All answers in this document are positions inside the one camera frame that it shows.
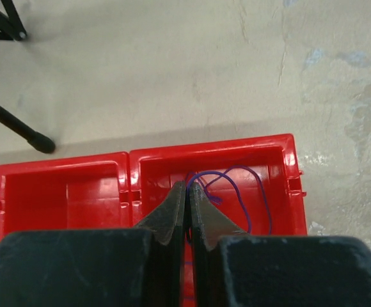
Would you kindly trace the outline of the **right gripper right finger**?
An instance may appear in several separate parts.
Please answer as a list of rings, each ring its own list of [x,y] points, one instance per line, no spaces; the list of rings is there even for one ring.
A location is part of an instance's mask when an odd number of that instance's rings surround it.
[[[197,306],[371,306],[371,250],[341,236],[255,236],[189,186]]]

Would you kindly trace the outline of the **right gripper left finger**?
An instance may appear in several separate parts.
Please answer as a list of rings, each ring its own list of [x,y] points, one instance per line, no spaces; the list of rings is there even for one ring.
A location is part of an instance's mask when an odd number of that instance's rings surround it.
[[[0,306],[180,306],[186,184],[132,228],[15,232],[0,242]]]

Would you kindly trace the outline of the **red plastic bin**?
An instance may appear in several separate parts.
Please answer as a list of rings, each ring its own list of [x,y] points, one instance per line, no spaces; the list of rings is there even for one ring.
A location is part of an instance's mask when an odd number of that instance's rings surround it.
[[[257,138],[133,150],[130,200],[134,224],[177,182],[185,182],[182,304],[195,306],[189,186],[198,184],[220,212],[252,235],[304,235],[304,191],[294,137]]]
[[[11,232],[131,227],[129,155],[0,165],[0,240]]]

